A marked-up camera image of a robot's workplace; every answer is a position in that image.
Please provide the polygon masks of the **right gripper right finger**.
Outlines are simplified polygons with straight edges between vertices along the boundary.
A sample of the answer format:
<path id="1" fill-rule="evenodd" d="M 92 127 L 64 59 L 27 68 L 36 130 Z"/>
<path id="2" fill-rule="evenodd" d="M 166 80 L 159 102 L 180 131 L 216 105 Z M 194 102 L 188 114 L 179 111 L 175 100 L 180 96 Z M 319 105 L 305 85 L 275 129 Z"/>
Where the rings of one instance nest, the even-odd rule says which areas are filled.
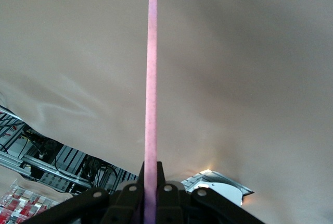
<path id="1" fill-rule="evenodd" d="M 262 223 L 213 189 L 187 193 L 175 182 L 167 182 L 162 162 L 157 162 L 156 223 Z"/>

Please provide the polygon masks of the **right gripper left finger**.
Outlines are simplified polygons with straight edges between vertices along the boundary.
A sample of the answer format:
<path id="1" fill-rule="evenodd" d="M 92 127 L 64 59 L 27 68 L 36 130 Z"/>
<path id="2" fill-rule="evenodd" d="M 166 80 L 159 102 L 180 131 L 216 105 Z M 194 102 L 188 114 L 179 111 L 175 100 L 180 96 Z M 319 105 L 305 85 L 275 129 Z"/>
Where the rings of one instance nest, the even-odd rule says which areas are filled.
<path id="1" fill-rule="evenodd" d="M 144 194 L 144 166 L 138 179 L 115 193 L 92 188 L 70 198 L 24 223 L 131 223 Z"/>

